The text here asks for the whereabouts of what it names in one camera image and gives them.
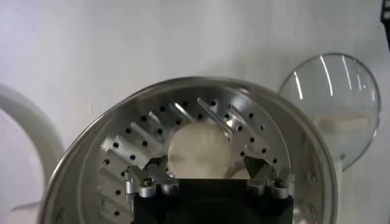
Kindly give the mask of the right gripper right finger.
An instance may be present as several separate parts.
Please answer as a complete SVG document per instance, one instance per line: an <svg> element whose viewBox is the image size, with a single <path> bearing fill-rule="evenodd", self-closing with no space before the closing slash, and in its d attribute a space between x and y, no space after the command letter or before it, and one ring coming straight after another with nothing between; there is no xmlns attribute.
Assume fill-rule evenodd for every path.
<svg viewBox="0 0 390 224"><path fill-rule="evenodd" d="M244 156L243 162L250 176L247 188L256 196L270 194L272 198L288 198L292 183L292 172L289 167L277 170L264 159Z"/></svg>

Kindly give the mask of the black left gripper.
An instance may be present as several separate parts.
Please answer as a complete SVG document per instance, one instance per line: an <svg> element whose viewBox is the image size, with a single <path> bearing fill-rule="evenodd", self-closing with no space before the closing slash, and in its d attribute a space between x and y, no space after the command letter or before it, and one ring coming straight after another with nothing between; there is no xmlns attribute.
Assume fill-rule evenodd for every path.
<svg viewBox="0 0 390 224"><path fill-rule="evenodd" d="M380 21L385 28L386 40L390 47L390 0L382 0Z"/></svg>

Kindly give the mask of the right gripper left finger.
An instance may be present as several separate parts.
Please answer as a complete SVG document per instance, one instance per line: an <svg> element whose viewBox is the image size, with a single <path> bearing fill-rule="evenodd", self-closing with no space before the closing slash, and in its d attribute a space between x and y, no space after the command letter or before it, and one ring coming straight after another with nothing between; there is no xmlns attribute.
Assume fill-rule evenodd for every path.
<svg viewBox="0 0 390 224"><path fill-rule="evenodd" d="M124 171L124 180L127 195L150 198L157 192L168 196L179 193L178 179L168 175L167 156L150 159L143 169L129 166Z"/></svg>

